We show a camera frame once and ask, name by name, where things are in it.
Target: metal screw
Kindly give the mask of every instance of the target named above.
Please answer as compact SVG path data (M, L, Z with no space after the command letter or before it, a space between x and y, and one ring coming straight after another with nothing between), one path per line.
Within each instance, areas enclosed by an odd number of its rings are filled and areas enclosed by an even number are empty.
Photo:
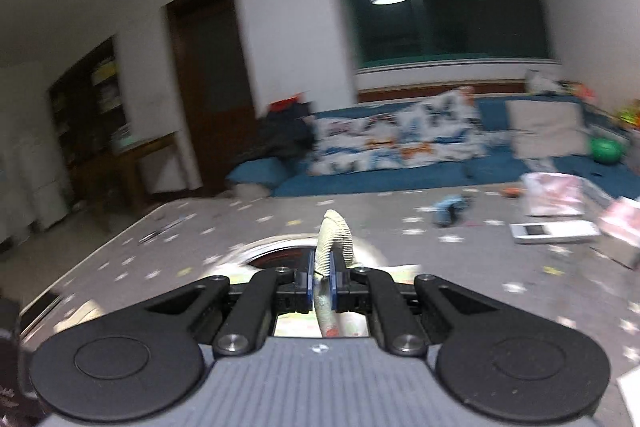
M414 353L424 347L424 340L415 335L400 335L393 341L394 347L403 353Z
M235 353L236 351L242 351L249 345L249 341L244 335L237 335L230 333L224 337L220 337L218 340L218 347L223 351L229 351Z

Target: pink package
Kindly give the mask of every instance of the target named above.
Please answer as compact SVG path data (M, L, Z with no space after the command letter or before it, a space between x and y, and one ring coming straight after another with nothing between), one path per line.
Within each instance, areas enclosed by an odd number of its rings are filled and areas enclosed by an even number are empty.
M600 229L634 247L640 247L640 203L618 198L598 220Z
M579 216L584 213L582 180L560 172L523 174L529 216Z

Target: window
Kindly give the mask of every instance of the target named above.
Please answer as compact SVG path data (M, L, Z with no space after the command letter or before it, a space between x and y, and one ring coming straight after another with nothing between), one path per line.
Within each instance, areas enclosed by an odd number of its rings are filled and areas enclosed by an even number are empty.
M550 58L540 0L350 3L363 68L470 58Z

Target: paper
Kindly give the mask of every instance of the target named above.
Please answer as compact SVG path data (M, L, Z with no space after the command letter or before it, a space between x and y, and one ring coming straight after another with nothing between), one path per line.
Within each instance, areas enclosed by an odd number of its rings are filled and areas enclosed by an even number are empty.
M618 198L600 216L598 226L611 237L639 248L640 203L628 198Z
M640 366L619 377L618 387L634 427L640 427Z
M560 172L523 174L525 211L529 216L578 216L584 213L582 182Z

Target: gray ribbed surface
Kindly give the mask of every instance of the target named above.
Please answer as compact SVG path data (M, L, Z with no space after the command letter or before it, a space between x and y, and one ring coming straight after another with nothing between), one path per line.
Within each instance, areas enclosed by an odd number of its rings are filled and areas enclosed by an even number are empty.
M42 427L73 423L51 417ZM269 338L248 357L223 359L190 399L140 427L488 427L454 402L426 365L373 339ZM594 427L590 419L569 424Z

